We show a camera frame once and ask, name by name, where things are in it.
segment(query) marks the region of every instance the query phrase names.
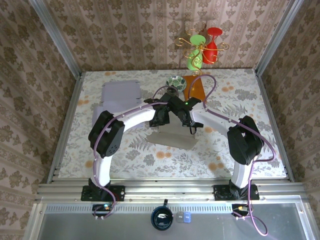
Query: floral wallpaper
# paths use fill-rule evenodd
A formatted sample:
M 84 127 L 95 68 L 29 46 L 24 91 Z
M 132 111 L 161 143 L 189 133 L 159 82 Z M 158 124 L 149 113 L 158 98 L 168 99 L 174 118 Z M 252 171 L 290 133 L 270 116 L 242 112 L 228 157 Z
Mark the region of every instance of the floral wallpaper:
M 28 1 L 0 0 L 0 239 L 22 239 L 75 79 Z
M 262 74 L 295 179 L 320 226 L 320 1 L 305 0 Z
M 186 30 L 219 27 L 230 44 L 204 68 L 254 68 L 289 0 L 48 0 L 83 72 L 183 69 Z

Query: table surface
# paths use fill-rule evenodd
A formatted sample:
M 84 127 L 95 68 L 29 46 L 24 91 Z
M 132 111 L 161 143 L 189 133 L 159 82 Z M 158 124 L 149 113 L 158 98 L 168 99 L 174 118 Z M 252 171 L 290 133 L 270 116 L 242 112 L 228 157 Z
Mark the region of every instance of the table surface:
M 273 145 L 277 157 L 272 162 L 255 164 L 254 178 L 286 178 L 278 146 L 252 69 L 208 69 L 217 80 L 216 90 L 207 106 L 234 118 L 251 116 L 260 133 Z M 138 80 L 142 100 L 151 98 L 171 76 L 191 75 L 189 70 L 144 71 L 94 71 L 86 72 L 78 104 L 75 110 L 59 178 L 89 178 L 92 175 L 93 150 L 88 140 L 92 129 L 92 115 L 101 101 L 102 85 L 106 82 Z M 204 91 L 213 86 L 209 77 L 202 77 Z M 208 126 L 198 129 L 197 144 L 191 150 L 168 147 L 147 142 L 146 136 L 158 128 L 129 129 L 123 135 L 121 146 L 112 158 L 111 178 L 230 178 L 234 160 L 230 156 L 228 140 Z M 266 145 L 259 159 L 267 159 L 272 153 Z

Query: green bowl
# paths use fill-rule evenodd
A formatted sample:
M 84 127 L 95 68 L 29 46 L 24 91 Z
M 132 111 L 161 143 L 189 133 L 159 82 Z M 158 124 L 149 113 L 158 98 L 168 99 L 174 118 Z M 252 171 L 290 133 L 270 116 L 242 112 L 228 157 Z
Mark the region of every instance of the green bowl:
M 187 82 L 182 76 L 171 76 L 169 79 L 165 82 L 167 86 L 174 86 L 178 89 L 179 93 L 181 93 L 183 90 L 187 87 Z

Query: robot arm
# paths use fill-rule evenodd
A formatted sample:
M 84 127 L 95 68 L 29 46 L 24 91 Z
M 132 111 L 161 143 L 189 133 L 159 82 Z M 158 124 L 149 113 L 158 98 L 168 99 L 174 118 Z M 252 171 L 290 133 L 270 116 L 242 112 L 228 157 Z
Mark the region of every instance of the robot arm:
M 230 119 L 229 116 L 219 112 L 220 115 L 223 115 Z M 223 120 L 222 118 L 212 115 L 205 111 L 201 104 L 197 104 L 191 111 L 191 118 L 195 122 L 202 123 L 206 126 L 209 126 L 215 130 L 217 130 L 220 134 L 224 135 L 228 138 L 229 128 L 234 127 L 235 125 L 230 121 Z M 237 161 L 234 161 L 233 174 L 231 177 L 231 182 L 242 189 L 248 184 L 248 177 L 250 174 L 252 162 L 247 164 L 240 164 Z
M 96 176 L 92 178 L 93 182 L 96 179 L 102 186 L 106 186 L 110 182 L 112 155 L 118 150 L 124 131 L 147 121 L 149 121 L 151 127 L 168 124 L 170 122 L 169 111 L 171 111 L 181 120 L 182 126 L 190 128 L 191 134 L 196 133 L 197 128 L 207 125 L 226 136 L 228 138 L 230 154 L 235 160 L 231 184 L 239 190 L 247 186 L 252 160 L 260 153 L 264 144 L 262 140 L 257 139 L 245 129 L 237 125 L 235 126 L 234 123 L 231 123 L 230 117 L 222 112 L 219 112 L 219 115 L 227 117 L 229 121 L 210 114 L 201 104 L 198 104 L 200 100 L 193 97 L 184 102 L 177 96 L 170 96 L 165 93 L 160 100 L 147 99 L 145 102 L 165 102 L 167 104 L 149 106 L 143 109 L 141 105 L 138 111 L 132 112 L 129 110 L 122 117 L 121 114 L 119 115 L 120 117 L 110 125 L 110 131 L 105 132 L 98 143 L 97 152 L 101 158 L 97 159 Z M 101 130 L 113 118 L 113 114 L 108 111 L 104 111 L 100 115 L 89 134 L 92 149 Z M 253 119 L 249 116 L 245 116 L 240 121 L 242 121 L 242 124 L 259 132 Z
M 148 122 L 152 120 L 155 116 L 156 110 L 153 109 L 152 106 L 141 109 L 139 111 L 133 112 L 131 114 L 124 115 L 121 118 L 118 118 L 118 121 L 123 122 L 124 124 L 124 129 L 123 132 L 127 131 L 128 129 L 144 122 Z M 110 119 L 110 116 L 113 116 L 111 113 L 107 112 L 105 113 L 107 116 L 106 119 Z M 102 120 L 100 119 L 97 120 L 97 124 L 100 124 Z M 110 182 L 110 166 L 111 166 L 111 160 L 112 160 L 112 155 L 115 154 L 115 152 L 118 150 L 120 146 L 120 141 L 114 142 L 114 144 L 109 144 L 109 148 L 104 148 L 100 153 L 101 158 L 97 159 L 97 164 L 96 164 L 96 179 L 99 181 L 100 185 L 106 186 Z M 92 177 L 91 180 L 96 184 L 95 178 Z

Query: black mounting bracket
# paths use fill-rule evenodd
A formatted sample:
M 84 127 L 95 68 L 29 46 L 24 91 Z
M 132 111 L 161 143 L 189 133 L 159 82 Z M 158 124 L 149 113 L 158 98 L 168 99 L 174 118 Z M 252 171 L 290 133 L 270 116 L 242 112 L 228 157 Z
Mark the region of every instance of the black mounting bracket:
M 244 188 L 238 188 L 229 180 L 228 185 L 214 185 L 213 194 L 215 201 L 248 200 L 248 185 Z M 251 184 L 250 198 L 251 200 L 260 200 L 258 187 L 255 184 Z
M 110 185 L 107 184 L 105 188 L 109 189 L 115 196 L 117 202 L 123 202 L 126 196 L 126 187 L 121 185 Z M 84 202 L 112 202 L 113 198 L 111 195 L 96 186 L 91 178 L 89 178 L 89 185 L 83 186 L 81 193 L 81 201 Z

